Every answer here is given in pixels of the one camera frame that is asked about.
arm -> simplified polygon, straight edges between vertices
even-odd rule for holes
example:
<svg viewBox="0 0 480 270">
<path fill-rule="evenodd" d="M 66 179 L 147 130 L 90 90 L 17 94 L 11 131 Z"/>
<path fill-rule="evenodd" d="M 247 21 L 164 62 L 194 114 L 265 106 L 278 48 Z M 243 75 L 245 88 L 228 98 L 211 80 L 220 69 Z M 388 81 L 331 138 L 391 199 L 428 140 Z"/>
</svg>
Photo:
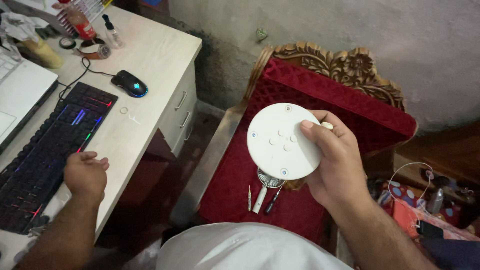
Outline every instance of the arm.
<svg viewBox="0 0 480 270">
<path fill-rule="evenodd" d="M 88 261 L 109 166 L 95 156 L 82 152 L 67 159 L 64 181 L 72 197 L 14 269 L 80 269 Z"/>
<path fill-rule="evenodd" d="M 324 153 L 306 182 L 332 215 L 362 269 L 438 270 L 370 197 L 354 134 L 332 113 L 311 112 L 334 128 L 302 121 L 303 134 Z"/>
</svg>

crumpled paper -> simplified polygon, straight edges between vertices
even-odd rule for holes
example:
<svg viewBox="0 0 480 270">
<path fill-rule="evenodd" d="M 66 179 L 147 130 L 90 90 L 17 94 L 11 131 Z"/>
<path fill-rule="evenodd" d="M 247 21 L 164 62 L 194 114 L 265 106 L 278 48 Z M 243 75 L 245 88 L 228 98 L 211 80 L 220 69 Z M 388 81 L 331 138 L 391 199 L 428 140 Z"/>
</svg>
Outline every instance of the crumpled paper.
<svg viewBox="0 0 480 270">
<path fill-rule="evenodd" d="M 14 37 L 18 40 L 31 39 L 34 42 L 38 42 L 38 35 L 35 32 L 35 28 L 45 28 L 48 25 L 47 22 L 40 18 L 30 18 L 13 12 L 5 12 L 0 16 L 0 38 L 2 45 L 9 51 L 2 49 L 4 53 L 17 60 L 21 58 L 20 53 L 13 40 L 8 37 Z"/>
</svg>

black cable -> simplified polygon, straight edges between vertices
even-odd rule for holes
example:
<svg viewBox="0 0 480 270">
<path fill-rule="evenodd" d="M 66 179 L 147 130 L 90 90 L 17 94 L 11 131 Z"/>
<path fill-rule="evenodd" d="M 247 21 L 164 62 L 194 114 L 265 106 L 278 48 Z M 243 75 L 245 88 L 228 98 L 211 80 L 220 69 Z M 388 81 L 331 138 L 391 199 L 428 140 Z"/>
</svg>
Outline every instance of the black cable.
<svg viewBox="0 0 480 270">
<path fill-rule="evenodd" d="M 87 59 L 87 61 L 88 61 L 88 66 L 85 66 L 84 59 Z M 108 76 L 112 76 L 112 77 L 115 76 L 115 75 L 113 75 L 113 74 L 108 74 L 108 73 L 105 73 L 105 72 L 93 71 L 93 70 L 91 70 L 91 69 L 88 68 L 88 67 L 90 66 L 90 64 L 91 64 L 91 63 L 90 63 L 90 59 L 88 59 L 88 58 L 86 58 L 86 57 L 83 57 L 83 58 L 82 58 L 82 65 L 84 65 L 84 68 L 86 68 L 88 71 L 93 72 L 93 73 L 96 73 L 96 74 L 103 74 L 103 75 L 108 75 Z"/>
<path fill-rule="evenodd" d="M 85 65 L 84 59 L 87 59 L 88 65 Z M 97 73 L 97 74 L 104 74 L 104 75 L 108 75 L 108 76 L 115 76 L 115 75 L 108 74 L 108 73 L 105 73 L 105 72 L 96 72 L 96 71 L 93 71 L 93 70 L 90 69 L 90 65 L 91 65 L 91 64 L 92 64 L 92 63 L 90 62 L 90 60 L 89 60 L 88 58 L 82 57 L 82 65 L 85 67 L 85 71 L 82 73 L 82 75 L 80 75 L 80 77 L 78 77 L 76 80 L 74 80 L 73 82 L 71 82 L 71 83 L 68 84 L 68 85 L 64 85 L 63 83 L 59 82 L 59 84 L 65 86 L 65 89 L 63 89 L 62 91 L 60 91 L 60 93 L 59 93 L 59 101 L 58 101 L 58 102 L 60 102 L 60 101 L 63 100 L 63 95 L 65 95 L 65 92 L 66 92 L 68 89 L 71 88 L 70 86 L 71 86 L 72 84 L 74 84 L 74 83 L 76 83 L 78 80 L 80 80 L 80 79 L 85 75 L 85 73 L 87 73 L 87 71 L 90 71 L 90 72 L 93 72 L 93 73 Z"/>
</svg>

gray wall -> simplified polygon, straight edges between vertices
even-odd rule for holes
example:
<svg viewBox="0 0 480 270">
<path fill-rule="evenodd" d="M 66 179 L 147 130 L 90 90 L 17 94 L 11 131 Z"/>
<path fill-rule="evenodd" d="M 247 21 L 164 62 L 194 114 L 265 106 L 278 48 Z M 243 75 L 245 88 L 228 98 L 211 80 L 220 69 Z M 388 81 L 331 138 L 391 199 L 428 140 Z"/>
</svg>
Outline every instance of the gray wall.
<svg viewBox="0 0 480 270">
<path fill-rule="evenodd" d="M 170 16 L 204 39 L 199 98 L 221 109 L 241 98 L 267 43 L 338 51 L 367 47 L 398 83 L 420 132 L 480 117 L 480 0 L 170 0 Z M 269 37 L 257 44 L 255 31 Z"/>
</svg>

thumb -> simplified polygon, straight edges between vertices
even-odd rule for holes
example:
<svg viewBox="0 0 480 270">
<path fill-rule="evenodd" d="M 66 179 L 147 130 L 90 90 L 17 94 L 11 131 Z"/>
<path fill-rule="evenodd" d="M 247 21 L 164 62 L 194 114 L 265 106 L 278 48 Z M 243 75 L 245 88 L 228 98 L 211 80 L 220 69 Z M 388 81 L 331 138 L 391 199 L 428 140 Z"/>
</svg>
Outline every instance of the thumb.
<svg viewBox="0 0 480 270">
<path fill-rule="evenodd" d="M 311 142 L 315 143 L 329 160 L 340 158 L 344 149 L 340 139 L 328 128 L 303 120 L 300 130 Z"/>
</svg>

